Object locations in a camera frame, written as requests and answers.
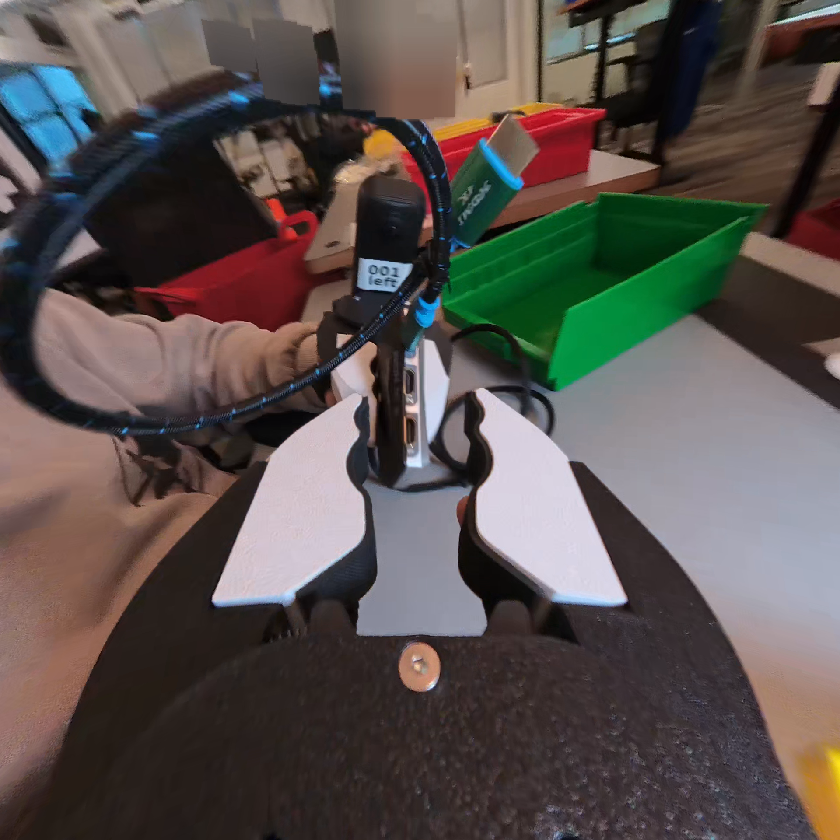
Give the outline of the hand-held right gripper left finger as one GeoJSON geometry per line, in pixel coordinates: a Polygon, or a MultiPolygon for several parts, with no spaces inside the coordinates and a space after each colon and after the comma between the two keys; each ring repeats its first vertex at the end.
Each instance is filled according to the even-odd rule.
{"type": "Polygon", "coordinates": [[[358,604],[377,573],[369,474],[370,409],[352,394],[268,458],[212,602],[307,599],[358,604]]]}

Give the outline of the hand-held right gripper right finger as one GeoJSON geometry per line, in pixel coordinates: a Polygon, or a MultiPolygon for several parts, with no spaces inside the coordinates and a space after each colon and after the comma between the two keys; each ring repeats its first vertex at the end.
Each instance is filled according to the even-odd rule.
{"type": "Polygon", "coordinates": [[[571,462],[550,436],[488,389],[467,395],[472,483],[458,569],[486,607],[628,603],[571,462]]]}

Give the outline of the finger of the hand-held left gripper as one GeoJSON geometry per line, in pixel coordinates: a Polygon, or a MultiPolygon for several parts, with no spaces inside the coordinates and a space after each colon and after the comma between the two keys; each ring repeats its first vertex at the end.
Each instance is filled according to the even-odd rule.
{"type": "Polygon", "coordinates": [[[453,354],[453,344],[446,331],[425,332],[419,362],[420,469],[429,466],[432,458],[431,444],[444,421],[453,354]]]}
{"type": "Polygon", "coordinates": [[[374,393],[376,379],[373,365],[375,362],[377,362],[377,350],[358,350],[335,368],[330,377],[331,393],[337,403],[353,395],[367,398],[370,416],[368,446],[370,447],[375,446],[379,407],[374,393]]]}

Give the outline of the green plastic bin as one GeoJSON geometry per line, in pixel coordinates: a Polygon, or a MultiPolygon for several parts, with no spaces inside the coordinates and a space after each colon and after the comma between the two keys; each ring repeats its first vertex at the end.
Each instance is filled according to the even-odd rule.
{"type": "Polygon", "coordinates": [[[444,316],[509,332],[556,392],[717,299],[766,212],[602,193],[454,256],[444,316]]]}

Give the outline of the red plastic bin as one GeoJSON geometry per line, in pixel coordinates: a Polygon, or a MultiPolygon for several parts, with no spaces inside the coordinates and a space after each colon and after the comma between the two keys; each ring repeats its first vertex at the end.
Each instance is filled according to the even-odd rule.
{"type": "MultiPolygon", "coordinates": [[[[605,114],[599,108],[550,108],[518,117],[539,147],[537,156],[521,174],[523,186],[539,186],[588,171],[595,128],[605,114]]],[[[437,137],[451,179],[478,141],[487,140],[495,129],[495,125],[488,125],[437,137]]]]}

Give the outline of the blue jacket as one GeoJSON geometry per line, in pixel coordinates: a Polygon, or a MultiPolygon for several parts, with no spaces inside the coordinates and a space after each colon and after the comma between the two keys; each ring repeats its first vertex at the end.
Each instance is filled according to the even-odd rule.
{"type": "Polygon", "coordinates": [[[677,75],[668,106],[666,138],[686,131],[709,64],[717,51],[722,2],[693,2],[684,24],[677,61],[677,75]]]}

